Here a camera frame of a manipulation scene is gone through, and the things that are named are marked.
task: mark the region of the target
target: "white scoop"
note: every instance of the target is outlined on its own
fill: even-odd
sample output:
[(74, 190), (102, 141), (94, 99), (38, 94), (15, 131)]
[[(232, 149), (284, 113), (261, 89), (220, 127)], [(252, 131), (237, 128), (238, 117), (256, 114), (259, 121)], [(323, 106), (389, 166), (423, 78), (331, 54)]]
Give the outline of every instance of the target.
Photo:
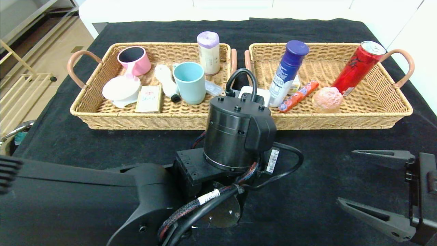
[(171, 98), (173, 102), (175, 102), (174, 100), (180, 100), (179, 89), (177, 88), (176, 83), (171, 79), (170, 68), (164, 64), (157, 65), (155, 67), (155, 77), (159, 82), (161, 82), (164, 94), (167, 97)]

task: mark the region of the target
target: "purple lid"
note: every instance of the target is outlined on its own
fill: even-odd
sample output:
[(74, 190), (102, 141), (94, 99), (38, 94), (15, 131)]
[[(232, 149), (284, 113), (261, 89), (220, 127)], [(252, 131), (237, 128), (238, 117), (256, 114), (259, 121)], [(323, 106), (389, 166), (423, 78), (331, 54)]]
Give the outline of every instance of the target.
[(197, 35), (197, 43), (207, 49), (211, 49), (219, 45), (219, 35), (215, 32), (205, 31)]
[(300, 66), (305, 55), (308, 54), (309, 48), (306, 44), (298, 40), (291, 40), (286, 45), (286, 51), (282, 60), (285, 63)]

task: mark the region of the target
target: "black table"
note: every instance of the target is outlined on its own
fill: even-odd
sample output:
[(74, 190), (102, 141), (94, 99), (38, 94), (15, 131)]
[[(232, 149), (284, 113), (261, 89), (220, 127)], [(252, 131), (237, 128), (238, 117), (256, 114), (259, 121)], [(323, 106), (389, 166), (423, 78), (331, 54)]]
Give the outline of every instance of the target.
[[(116, 42), (196, 42), (198, 33), (217, 32), (220, 41), (243, 52), (255, 42), (362, 42), (376, 38), (356, 21), (251, 19), (249, 21), (176, 21), (108, 24), (89, 50), (102, 57)], [(397, 81), (404, 73), (393, 59), (383, 65)], [(76, 74), (86, 81), (96, 63), (83, 57)], [(175, 151), (189, 148), (201, 131), (91, 130), (69, 108), (80, 89), (67, 77), (32, 127), (15, 156), (93, 169), (143, 162), (168, 164)], [(354, 149), (399, 149), (437, 154), (437, 118), (408, 82), (403, 93), (411, 116), (386, 130), (280, 131), (276, 141), (305, 155), (295, 174), (249, 194), (240, 224), (226, 229), (194, 230), (181, 245), (398, 245), (346, 214), (336, 205), (344, 197), (407, 215), (408, 188), (403, 173), (351, 159)], [(279, 167), (287, 167), (287, 156)], [(412, 245), (404, 242), (401, 245)]]

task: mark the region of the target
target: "small box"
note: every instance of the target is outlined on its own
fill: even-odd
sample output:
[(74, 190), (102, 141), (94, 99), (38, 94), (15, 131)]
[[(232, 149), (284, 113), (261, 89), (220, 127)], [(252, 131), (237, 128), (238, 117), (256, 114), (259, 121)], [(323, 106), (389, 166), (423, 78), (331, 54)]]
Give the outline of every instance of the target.
[(159, 113), (161, 110), (161, 94), (162, 89), (160, 85), (142, 86), (138, 93), (135, 112)]

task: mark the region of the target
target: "red can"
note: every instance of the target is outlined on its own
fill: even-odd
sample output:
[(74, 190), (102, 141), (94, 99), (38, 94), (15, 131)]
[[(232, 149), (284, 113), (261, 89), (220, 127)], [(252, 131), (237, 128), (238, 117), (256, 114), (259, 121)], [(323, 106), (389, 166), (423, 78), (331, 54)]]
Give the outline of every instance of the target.
[(337, 87), (343, 96), (349, 95), (385, 53), (384, 47), (378, 43), (373, 41), (362, 42), (332, 84), (332, 87)]

